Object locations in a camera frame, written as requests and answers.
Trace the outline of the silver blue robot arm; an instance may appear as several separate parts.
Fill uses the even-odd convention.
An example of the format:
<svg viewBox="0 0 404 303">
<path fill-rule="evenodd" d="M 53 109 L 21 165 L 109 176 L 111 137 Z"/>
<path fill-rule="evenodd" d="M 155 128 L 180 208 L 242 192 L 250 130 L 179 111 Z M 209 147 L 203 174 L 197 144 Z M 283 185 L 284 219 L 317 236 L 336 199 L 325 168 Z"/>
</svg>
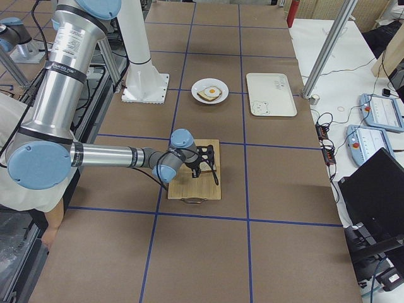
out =
<svg viewBox="0 0 404 303">
<path fill-rule="evenodd" d="M 6 154 L 10 178 L 28 189 L 48 189 L 67 178 L 72 167 L 86 165 L 149 168 L 164 183 L 185 165 L 193 177 L 199 177 L 203 157 L 186 129 L 172 133 L 166 152 L 83 144 L 71 134 L 93 52 L 106 37 L 110 20 L 118 21 L 129 60 L 123 101 L 161 104 L 165 100 L 169 76 L 159 73 L 152 64 L 141 4 L 59 1 L 55 19 L 59 28 L 45 64 L 33 116 L 18 127 Z"/>
<path fill-rule="evenodd" d="M 17 17 L 1 20 L 1 47 L 15 63 L 38 64 L 45 54 L 44 46 L 32 38 Z"/>
</svg>

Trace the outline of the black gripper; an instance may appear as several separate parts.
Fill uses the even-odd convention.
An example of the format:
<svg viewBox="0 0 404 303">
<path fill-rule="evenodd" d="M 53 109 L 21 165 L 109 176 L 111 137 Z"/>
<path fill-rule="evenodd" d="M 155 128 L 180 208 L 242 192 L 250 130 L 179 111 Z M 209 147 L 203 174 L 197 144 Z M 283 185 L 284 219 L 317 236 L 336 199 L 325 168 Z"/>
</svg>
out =
<svg viewBox="0 0 404 303">
<path fill-rule="evenodd" d="M 200 163 L 202 162 L 202 158 L 198 153 L 193 153 L 192 155 L 188 155 L 186 157 L 185 164 L 188 168 L 191 169 L 192 178 L 198 178 L 201 174 Z"/>
</svg>

